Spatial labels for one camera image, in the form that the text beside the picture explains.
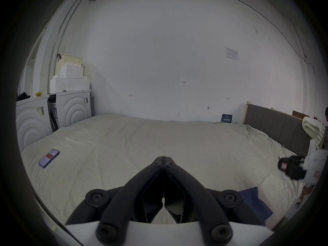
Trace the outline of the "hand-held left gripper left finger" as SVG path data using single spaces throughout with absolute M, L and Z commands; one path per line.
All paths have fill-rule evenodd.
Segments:
M 135 202 L 157 179 L 161 181 L 164 157 L 156 158 L 124 186 L 86 193 L 65 225 L 99 221 L 95 235 L 102 244 L 124 244 L 129 222 L 135 216 Z

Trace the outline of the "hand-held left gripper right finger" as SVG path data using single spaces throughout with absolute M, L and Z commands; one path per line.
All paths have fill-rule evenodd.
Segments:
M 182 214 L 178 223 L 196 219 L 205 244 L 227 244 L 232 240 L 230 222 L 264 227 L 262 221 L 235 190 L 205 188 L 170 157 L 163 157 L 163 174 L 183 194 Z

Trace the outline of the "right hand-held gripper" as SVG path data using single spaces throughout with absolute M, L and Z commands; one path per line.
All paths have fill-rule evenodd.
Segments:
M 327 149 L 319 149 L 316 142 L 310 140 L 307 156 L 301 161 L 294 173 L 294 156 L 281 157 L 278 160 L 278 169 L 292 179 L 304 182 L 307 186 L 315 186 L 323 172 L 328 155 Z

